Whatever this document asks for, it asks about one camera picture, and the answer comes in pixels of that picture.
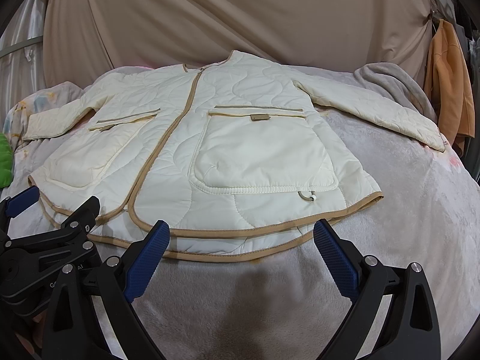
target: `brown fabric backdrop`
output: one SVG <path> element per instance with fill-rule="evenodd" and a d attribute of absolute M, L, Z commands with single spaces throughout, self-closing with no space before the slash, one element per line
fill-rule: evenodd
<path fill-rule="evenodd" d="M 232 49 L 349 71 L 393 62 L 423 84 L 429 0 L 50 0 L 47 85 L 126 65 L 202 66 Z"/>

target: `blue gripper pad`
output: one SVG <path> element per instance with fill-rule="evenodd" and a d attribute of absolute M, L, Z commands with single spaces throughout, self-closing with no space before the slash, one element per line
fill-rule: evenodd
<path fill-rule="evenodd" d="M 355 303 L 359 296 L 359 275 L 328 228 L 317 221 L 313 241 L 322 255 L 340 294 Z"/>
<path fill-rule="evenodd" d="M 143 295 L 170 242 L 170 228 L 164 221 L 152 227 L 145 244 L 131 264 L 125 278 L 123 294 L 129 303 Z"/>
<path fill-rule="evenodd" d="M 8 200 L 5 215 L 8 218 L 15 218 L 28 207 L 34 205 L 40 198 L 40 191 L 35 185 L 20 192 L 18 195 Z"/>

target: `green object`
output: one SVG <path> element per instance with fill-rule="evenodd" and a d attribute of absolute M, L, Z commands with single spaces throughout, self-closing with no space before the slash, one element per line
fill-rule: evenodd
<path fill-rule="evenodd" d="M 0 188 L 8 187 L 14 179 L 11 171 L 14 154 L 11 152 L 7 137 L 0 133 Z"/>

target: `gray blanket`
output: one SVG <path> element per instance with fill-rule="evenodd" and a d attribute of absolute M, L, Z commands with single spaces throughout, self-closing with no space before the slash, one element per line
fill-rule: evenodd
<path fill-rule="evenodd" d="M 422 264 L 447 359 L 480 312 L 479 186 L 449 146 L 439 153 L 340 111 L 320 111 L 385 194 L 373 207 L 334 225 L 336 232 L 385 264 Z M 26 152 L 16 155 L 15 181 L 3 197 L 26 186 L 22 175 L 42 164 L 64 137 L 55 140 L 21 149 Z M 37 205 L 10 228 L 13 237 L 51 230 Z M 105 244 L 98 249 L 103 259 L 123 253 Z M 133 305 L 169 360 L 310 360 L 332 337 L 350 301 L 340 296 L 309 241 L 251 262 L 164 259 Z M 99 299 L 95 306 L 113 353 L 122 356 Z M 383 302 L 361 355 L 372 349 L 386 308 Z"/>

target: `orange sweater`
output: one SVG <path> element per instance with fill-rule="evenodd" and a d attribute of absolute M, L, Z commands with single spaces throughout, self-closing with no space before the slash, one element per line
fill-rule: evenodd
<path fill-rule="evenodd" d="M 423 89 L 438 116 L 438 128 L 462 155 L 465 137 L 475 135 L 475 109 L 467 64 L 454 26 L 440 20 L 431 40 Z"/>

